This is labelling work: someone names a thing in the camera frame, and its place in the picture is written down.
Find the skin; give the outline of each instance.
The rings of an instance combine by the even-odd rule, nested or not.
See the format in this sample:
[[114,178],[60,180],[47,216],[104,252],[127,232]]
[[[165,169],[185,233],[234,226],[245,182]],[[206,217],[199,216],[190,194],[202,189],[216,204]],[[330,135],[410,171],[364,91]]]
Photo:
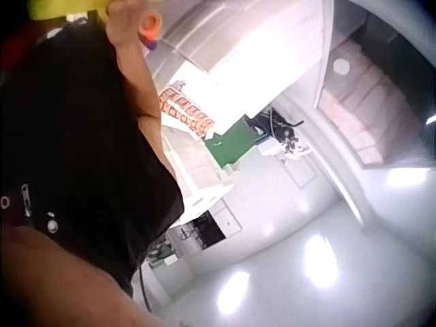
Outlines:
[[[138,41],[143,9],[141,0],[112,2],[106,33],[116,49],[119,69],[134,90],[138,127],[174,176],[162,146],[157,92]],[[164,326],[138,307],[108,273],[42,233],[5,225],[1,232],[3,292],[26,311],[32,326]]]

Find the black cable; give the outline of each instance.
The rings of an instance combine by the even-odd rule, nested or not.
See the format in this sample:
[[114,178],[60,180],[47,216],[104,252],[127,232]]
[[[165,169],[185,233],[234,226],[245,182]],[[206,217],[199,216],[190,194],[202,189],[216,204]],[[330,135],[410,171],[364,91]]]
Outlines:
[[150,303],[149,303],[149,300],[147,300],[147,296],[145,294],[144,280],[142,279],[142,268],[141,268],[141,266],[139,266],[139,282],[141,283],[142,297],[144,298],[145,306],[147,307],[147,310],[149,310],[149,313],[151,313]]

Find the metal rivet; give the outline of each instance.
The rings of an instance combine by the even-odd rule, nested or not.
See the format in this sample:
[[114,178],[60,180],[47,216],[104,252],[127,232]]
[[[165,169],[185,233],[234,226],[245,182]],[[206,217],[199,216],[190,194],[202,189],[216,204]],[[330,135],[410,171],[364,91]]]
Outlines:
[[1,200],[0,200],[0,203],[1,203],[1,208],[2,209],[8,208],[9,205],[11,204],[11,202],[9,201],[9,198],[7,196],[2,196]]
[[59,228],[59,226],[58,226],[58,224],[57,224],[57,222],[56,222],[55,220],[50,220],[50,221],[47,223],[47,230],[48,230],[50,233],[52,233],[52,234],[54,234],[55,232],[57,232],[58,228]]

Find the person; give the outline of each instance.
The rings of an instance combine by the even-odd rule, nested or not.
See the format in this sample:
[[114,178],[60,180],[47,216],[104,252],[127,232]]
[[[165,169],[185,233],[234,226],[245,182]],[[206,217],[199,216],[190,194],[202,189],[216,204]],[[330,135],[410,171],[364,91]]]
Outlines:
[[161,325],[130,281],[184,207],[138,39],[143,11],[113,1],[105,29],[66,24],[2,82],[1,294],[16,320]]

